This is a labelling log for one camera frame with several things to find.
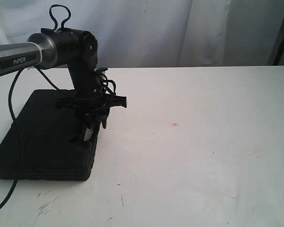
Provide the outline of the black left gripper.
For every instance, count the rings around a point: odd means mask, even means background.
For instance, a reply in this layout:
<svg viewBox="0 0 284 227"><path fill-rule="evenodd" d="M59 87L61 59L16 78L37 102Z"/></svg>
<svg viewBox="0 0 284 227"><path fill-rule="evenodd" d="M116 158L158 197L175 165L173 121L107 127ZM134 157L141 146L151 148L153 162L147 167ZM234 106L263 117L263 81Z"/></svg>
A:
<svg viewBox="0 0 284 227"><path fill-rule="evenodd" d="M69 108L74 111L75 116L83 118L83 140L91 139L96 125L96 116L101 116L101 123L104 129L107 128L107 119L112 107L127 107L127 97L104 94L90 100L80 100L77 97L59 98L56 107Z"/></svg>

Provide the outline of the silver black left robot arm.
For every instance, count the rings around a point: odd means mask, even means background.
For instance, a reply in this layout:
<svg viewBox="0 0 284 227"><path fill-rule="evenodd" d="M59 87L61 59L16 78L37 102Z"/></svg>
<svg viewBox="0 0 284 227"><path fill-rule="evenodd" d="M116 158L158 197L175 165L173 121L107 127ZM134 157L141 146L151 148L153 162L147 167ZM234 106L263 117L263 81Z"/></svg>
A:
<svg viewBox="0 0 284 227"><path fill-rule="evenodd" d="M125 96L116 95L116 83L105 75L105 68L98 68L98 41L91 32L64 28L42 28L32 34L27 42L0 45L0 77L35 67L46 79L44 70L66 64L74 86L74 95L49 84L63 94L57 107L75 110L83 122L83 141L91 138L97 122L107 126L111 107L127 107Z"/></svg>

